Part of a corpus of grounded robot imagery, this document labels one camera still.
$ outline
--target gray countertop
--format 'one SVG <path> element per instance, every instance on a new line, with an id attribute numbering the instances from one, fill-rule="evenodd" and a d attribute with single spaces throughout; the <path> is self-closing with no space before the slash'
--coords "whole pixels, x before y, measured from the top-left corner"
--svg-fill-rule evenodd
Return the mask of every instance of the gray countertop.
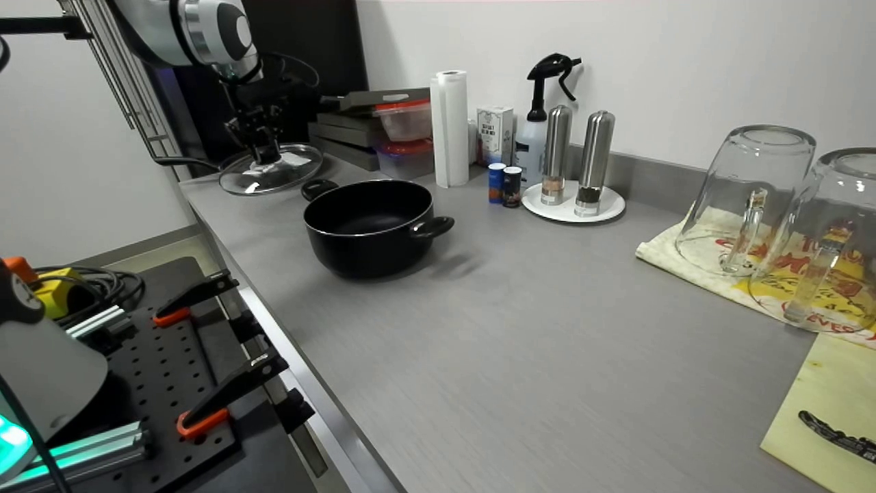
<path id="1" fill-rule="evenodd" d="M 813 337 L 634 261 L 698 174 L 615 160 L 628 208 L 597 228 L 482 180 L 433 189 L 457 228 L 366 286 L 314 261 L 297 191 L 182 194 L 408 490 L 815 490 L 759 450 Z"/>

